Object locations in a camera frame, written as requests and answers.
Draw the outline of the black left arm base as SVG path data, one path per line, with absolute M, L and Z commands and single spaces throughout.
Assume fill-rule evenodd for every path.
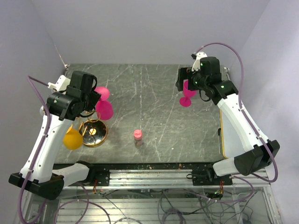
M 101 165 L 91 164 L 87 177 L 82 181 L 84 185 L 88 186 L 108 186 L 110 181 L 110 172 L 106 167 Z

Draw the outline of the yellow wine glass front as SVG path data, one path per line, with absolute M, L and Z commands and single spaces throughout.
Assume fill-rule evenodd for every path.
M 76 150 L 83 144 L 83 137 L 77 129 L 70 126 L 63 138 L 63 144 L 69 150 Z

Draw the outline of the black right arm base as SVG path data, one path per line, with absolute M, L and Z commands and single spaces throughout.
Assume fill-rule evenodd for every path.
M 186 175 L 188 180 L 192 181 L 193 186 L 230 186 L 233 184 L 230 175 L 217 176 L 215 173 L 202 170 L 193 170 Z

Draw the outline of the pink wine glass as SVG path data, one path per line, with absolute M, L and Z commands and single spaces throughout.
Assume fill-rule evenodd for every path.
M 188 89 L 188 80 L 184 82 L 183 85 L 183 97 L 179 100 L 179 103 L 183 107 L 189 107 L 192 104 L 191 98 L 196 95 L 196 91 L 191 91 Z
M 106 87 L 97 87 L 95 91 L 100 94 L 100 99 L 95 107 L 98 118 L 101 120 L 111 119 L 114 115 L 114 110 L 113 106 L 108 101 L 110 96 L 109 89 Z

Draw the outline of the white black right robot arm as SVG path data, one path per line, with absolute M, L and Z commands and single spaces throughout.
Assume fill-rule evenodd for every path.
M 178 91 L 204 92 L 208 100 L 219 108 L 228 124 L 223 133 L 225 159 L 215 162 L 207 171 L 207 181 L 215 185 L 222 176 L 241 174 L 248 176 L 272 164 L 272 158 L 280 149 L 277 140 L 270 140 L 256 125 L 242 101 L 239 91 L 230 80 L 223 80 L 220 62 L 204 52 L 192 54 L 191 67 L 178 70 Z

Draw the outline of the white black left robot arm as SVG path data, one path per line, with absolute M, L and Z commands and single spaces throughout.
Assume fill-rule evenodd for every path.
M 96 76 L 74 71 L 66 87 L 57 82 L 55 92 L 42 102 L 45 109 L 41 130 L 27 159 L 18 173 L 9 177 L 9 183 L 48 200 L 56 199 L 64 187 L 95 181 L 95 168 L 85 161 L 54 170 L 54 162 L 65 134 L 82 112 L 92 112 L 100 99 L 95 91 Z

